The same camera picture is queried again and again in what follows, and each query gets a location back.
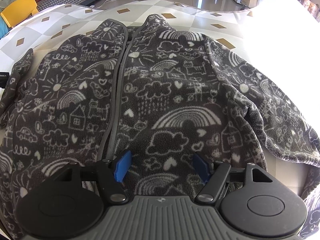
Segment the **dark grey doodle fleece jacket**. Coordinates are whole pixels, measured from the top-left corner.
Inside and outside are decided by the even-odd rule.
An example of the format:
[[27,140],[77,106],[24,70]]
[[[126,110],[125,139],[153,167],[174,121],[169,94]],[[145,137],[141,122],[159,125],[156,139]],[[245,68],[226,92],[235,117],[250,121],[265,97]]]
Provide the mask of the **dark grey doodle fleece jacket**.
[[34,52],[17,61],[1,98],[1,223],[21,239],[18,202],[74,161],[82,166],[132,151],[124,180],[134,195],[201,188],[194,153],[232,167],[267,167],[263,149],[309,165],[302,194],[319,229],[319,137],[289,97],[236,53],[159,15],[139,27],[105,20],[49,52],[27,77]]

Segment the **yellow plastic chair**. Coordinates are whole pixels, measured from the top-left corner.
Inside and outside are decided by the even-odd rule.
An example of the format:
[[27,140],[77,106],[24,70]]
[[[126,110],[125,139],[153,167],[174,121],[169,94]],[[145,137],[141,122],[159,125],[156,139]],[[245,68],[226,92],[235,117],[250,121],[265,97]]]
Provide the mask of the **yellow plastic chair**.
[[1,17],[9,28],[13,28],[38,12],[35,0],[16,0],[1,12]]

